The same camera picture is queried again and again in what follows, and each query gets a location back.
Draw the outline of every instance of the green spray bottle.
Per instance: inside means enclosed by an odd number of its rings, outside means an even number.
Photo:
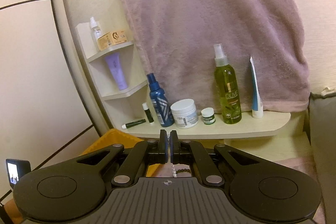
[[[222,44],[215,44],[215,80],[220,97],[223,120],[233,124],[242,119],[235,70],[229,65]]]

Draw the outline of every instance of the soap box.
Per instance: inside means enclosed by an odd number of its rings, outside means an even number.
[[[102,37],[98,38],[98,47],[102,51],[109,46],[127,42],[126,33],[124,30],[108,32]]]

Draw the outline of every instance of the spray bottle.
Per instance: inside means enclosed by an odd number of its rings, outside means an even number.
[[[225,123],[233,124],[242,119],[235,70],[229,65],[222,44],[215,44],[215,80]]]
[[[90,18],[90,27],[95,41],[97,42],[98,38],[102,36],[102,33],[94,17]]]
[[[147,79],[150,89],[149,97],[153,103],[157,119],[162,127],[169,127],[174,123],[174,117],[165,96],[165,91],[160,87],[153,73],[147,74]]]

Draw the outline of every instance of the wall shelf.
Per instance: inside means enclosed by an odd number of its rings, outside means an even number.
[[[138,126],[122,130],[126,133],[140,138],[159,138],[160,129],[165,129],[167,133],[177,130],[179,139],[235,139],[274,136],[277,129],[283,127],[290,119],[290,113],[265,111],[262,119],[255,119],[251,112],[243,112],[242,119],[236,124],[225,124],[222,116],[216,114],[216,122],[212,125],[205,125],[199,116],[198,124],[192,128],[179,129],[174,124],[163,128],[154,117],[155,123],[148,122]]]
[[[147,80],[143,81],[139,85],[135,87],[128,87],[125,90],[120,90],[119,93],[112,94],[112,95],[107,95],[107,96],[102,96],[102,100],[107,101],[107,100],[113,100],[113,99],[119,99],[119,98],[126,98],[131,96],[133,93],[137,92],[141,88],[147,85]]]
[[[102,29],[112,31],[112,24],[103,22]],[[76,27],[81,50],[93,84],[98,92],[102,105],[114,128],[130,133],[140,138],[159,138],[160,129],[154,108],[149,98],[147,78],[140,61],[137,48],[133,41],[111,46],[99,51],[97,43],[91,35],[90,24],[80,23]],[[119,90],[113,79],[110,69],[102,58],[113,51],[120,53],[120,62],[126,82],[129,88]],[[147,102],[155,123],[148,122],[129,128],[121,129],[121,125],[146,118],[142,109],[142,103]],[[283,127],[290,119],[290,113],[265,111],[262,119],[254,119],[250,112],[242,113],[242,120],[237,124],[225,124],[221,115],[216,115],[216,122],[213,125],[203,124],[201,117],[196,126],[188,129],[179,129],[176,125],[165,128],[168,133],[177,130],[180,139],[238,139],[274,136],[279,128]]]
[[[90,58],[88,58],[87,62],[90,63],[90,62],[96,60],[97,58],[100,58],[100,57],[103,57],[103,56],[107,55],[108,53],[111,53],[111,52],[116,51],[120,48],[124,48],[124,47],[130,46],[130,45],[133,45],[133,41],[123,42],[123,43],[120,43],[120,44],[117,44],[117,45],[110,46],[110,47],[108,47],[108,48],[106,48],[106,49],[104,49],[100,52],[97,52],[96,54],[94,54]]]

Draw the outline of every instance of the bottle cap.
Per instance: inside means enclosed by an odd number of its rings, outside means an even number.
[[[147,110],[147,109],[149,109],[147,103],[143,103],[143,104],[142,104],[142,108],[143,108],[143,110]]]
[[[173,103],[170,109],[173,114],[181,115],[196,109],[196,106],[193,99],[183,99]]]
[[[97,22],[95,21],[95,18],[94,17],[91,17],[90,18],[90,27],[91,28],[94,28],[94,27],[97,27],[98,26],[98,24],[97,24]]]
[[[147,74],[147,79],[148,79],[148,83],[149,83],[149,89],[151,91],[158,90],[160,88],[159,83],[155,79],[154,73]]]
[[[213,114],[215,114],[215,112],[212,107],[207,107],[207,108],[202,109],[201,114],[202,114],[202,117],[207,118],[207,117],[211,117]]]
[[[259,110],[252,110],[252,117],[256,119],[261,119],[264,116],[263,104],[259,107]]]
[[[222,66],[228,65],[229,62],[227,61],[227,57],[224,54],[223,45],[222,44],[215,44],[215,45],[213,45],[213,47],[215,49],[216,67],[222,67]]]

